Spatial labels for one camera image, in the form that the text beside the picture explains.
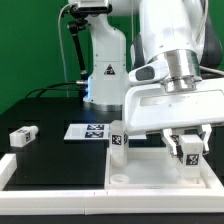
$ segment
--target white plastic housing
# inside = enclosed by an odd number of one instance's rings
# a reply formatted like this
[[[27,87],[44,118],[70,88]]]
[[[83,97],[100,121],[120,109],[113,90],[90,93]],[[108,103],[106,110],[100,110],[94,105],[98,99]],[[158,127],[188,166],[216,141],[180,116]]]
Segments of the white plastic housing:
[[[88,97],[84,100],[96,105],[122,105],[128,83],[126,38],[109,25],[107,15],[89,16],[88,21],[91,24],[94,70],[89,78]],[[105,74],[109,67],[112,73]]]
[[[107,7],[108,0],[68,0],[69,4],[77,4],[79,8],[85,7]]]
[[[195,51],[196,44],[182,0],[142,0],[140,30],[145,63],[172,50]]]
[[[196,82],[197,90],[167,94],[160,84],[131,88],[123,110],[128,135],[160,132],[167,128],[224,123],[224,81]]]

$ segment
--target marker on block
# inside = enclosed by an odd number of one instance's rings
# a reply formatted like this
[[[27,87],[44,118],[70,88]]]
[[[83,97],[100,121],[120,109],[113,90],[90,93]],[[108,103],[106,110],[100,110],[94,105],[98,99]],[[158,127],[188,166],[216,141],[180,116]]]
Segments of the marker on block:
[[[24,126],[9,135],[12,147],[23,147],[36,139],[38,128],[36,126]]]

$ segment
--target green wall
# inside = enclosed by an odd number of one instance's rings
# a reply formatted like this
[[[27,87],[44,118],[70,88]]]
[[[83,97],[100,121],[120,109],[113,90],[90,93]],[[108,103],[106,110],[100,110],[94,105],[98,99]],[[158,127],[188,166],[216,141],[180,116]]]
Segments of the green wall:
[[[66,0],[1,0],[0,113],[29,91],[64,81],[57,19],[60,7],[65,4]],[[223,0],[210,1],[212,21],[224,46],[223,8]],[[69,81],[79,78],[74,45],[66,29],[67,22],[71,20],[70,16],[62,20]],[[130,47],[131,19],[119,17],[110,18],[109,21],[125,33],[127,47]],[[91,71],[91,41],[88,31],[84,31],[80,39],[87,67]],[[129,56],[127,69],[130,69]],[[65,96],[65,93],[48,93],[46,96]]]

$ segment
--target warning label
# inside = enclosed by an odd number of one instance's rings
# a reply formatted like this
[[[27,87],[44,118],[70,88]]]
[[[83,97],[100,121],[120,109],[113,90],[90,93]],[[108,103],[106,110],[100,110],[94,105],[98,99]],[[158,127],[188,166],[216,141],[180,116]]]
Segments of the warning label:
[[[104,75],[115,75],[114,69],[112,65],[109,65],[107,67],[107,70],[104,72]]]

